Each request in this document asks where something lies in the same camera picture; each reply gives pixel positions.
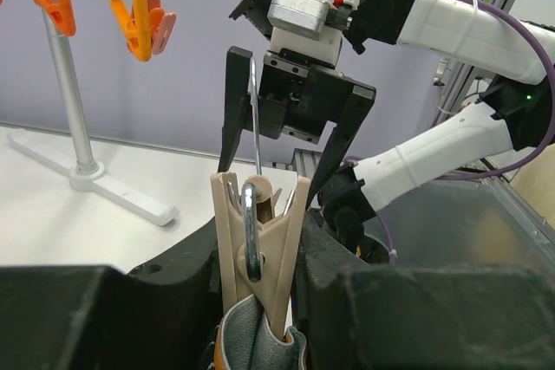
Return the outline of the metal clothes rack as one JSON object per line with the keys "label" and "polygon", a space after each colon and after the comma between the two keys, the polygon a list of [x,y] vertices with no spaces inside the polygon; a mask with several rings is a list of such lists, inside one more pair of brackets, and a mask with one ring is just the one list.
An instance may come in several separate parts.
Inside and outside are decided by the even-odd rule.
{"label": "metal clothes rack", "polygon": [[163,204],[113,178],[107,173],[106,167],[95,159],[83,113],[69,39],[56,28],[47,13],[43,13],[42,17],[62,93],[75,156],[71,159],[68,155],[42,142],[37,134],[24,129],[17,129],[8,134],[10,146],[66,177],[71,188],[76,191],[93,192],[151,224],[158,226],[170,224],[180,214],[176,207]]}

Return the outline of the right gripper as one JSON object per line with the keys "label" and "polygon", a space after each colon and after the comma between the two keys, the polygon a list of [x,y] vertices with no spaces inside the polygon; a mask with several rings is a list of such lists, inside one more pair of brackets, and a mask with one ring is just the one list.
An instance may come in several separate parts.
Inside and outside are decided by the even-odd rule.
{"label": "right gripper", "polygon": [[[250,109],[252,52],[231,46],[225,61],[224,124],[218,172],[228,172]],[[306,202],[341,165],[375,103],[376,89],[313,62],[295,62],[267,52],[258,90],[258,129],[267,138],[288,134],[316,144],[328,122],[335,125],[311,180]]]}

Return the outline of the black shorts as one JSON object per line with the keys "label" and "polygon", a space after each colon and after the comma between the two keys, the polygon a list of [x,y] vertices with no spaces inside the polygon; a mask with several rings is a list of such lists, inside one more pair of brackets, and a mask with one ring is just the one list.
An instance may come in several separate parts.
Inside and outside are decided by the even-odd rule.
{"label": "black shorts", "polygon": [[305,369],[306,355],[305,336],[289,326],[277,338],[262,304],[249,295],[221,320],[213,364],[216,369]]}

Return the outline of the wooden clip hanger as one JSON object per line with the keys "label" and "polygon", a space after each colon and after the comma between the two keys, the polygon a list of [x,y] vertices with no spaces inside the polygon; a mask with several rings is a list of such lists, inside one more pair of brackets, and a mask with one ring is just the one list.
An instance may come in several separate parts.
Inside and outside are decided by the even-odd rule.
{"label": "wooden clip hanger", "polygon": [[223,310],[254,295],[270,330],[284,336],[291,285],[310,180],[299,176],[284,210],[276,215],[271,181],[257,173],[238,187],[232,172],[211,176]]}

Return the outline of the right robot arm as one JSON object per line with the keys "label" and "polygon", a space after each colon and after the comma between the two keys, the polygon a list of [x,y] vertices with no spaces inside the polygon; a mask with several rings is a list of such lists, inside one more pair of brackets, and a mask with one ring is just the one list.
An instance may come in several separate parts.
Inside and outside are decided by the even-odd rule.
{"label": "right robot arm", "polygon": [[[554,30],[521,22],[482,0],[242,0],[246,18],[269,41],[261,68],[252,53],[228,50],[219,170],[227,171],[243,131],[319,141],[334,129],[312,178],[326,223],[354,248],[362,225],[401,195],[497,153],[537,156],[554,141]],[[357,53],[375,40],[447,58],[438,82],[454,108],[476,75],[490,83],[433,128],[374,158],[344,157],[376,90],[336,68],[344,42]]]}

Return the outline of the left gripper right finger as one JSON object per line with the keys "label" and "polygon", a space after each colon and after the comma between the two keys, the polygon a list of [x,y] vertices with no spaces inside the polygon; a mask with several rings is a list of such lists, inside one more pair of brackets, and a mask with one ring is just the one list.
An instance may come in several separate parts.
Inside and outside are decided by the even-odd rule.
{"label": "left gripper right finger", "polygon": [[551,369],[554,293],[506,266],[368,264],[306,214],[294,322],[311,369]]}

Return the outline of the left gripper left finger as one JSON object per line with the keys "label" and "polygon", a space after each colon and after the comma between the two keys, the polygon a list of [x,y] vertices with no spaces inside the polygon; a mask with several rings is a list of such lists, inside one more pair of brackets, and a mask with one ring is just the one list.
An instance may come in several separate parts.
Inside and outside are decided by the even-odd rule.
{"label": "left gripper left finger", "polygon": [[1,270],[4,369],[210,369],[222,318],[214,222],[128,273]]}

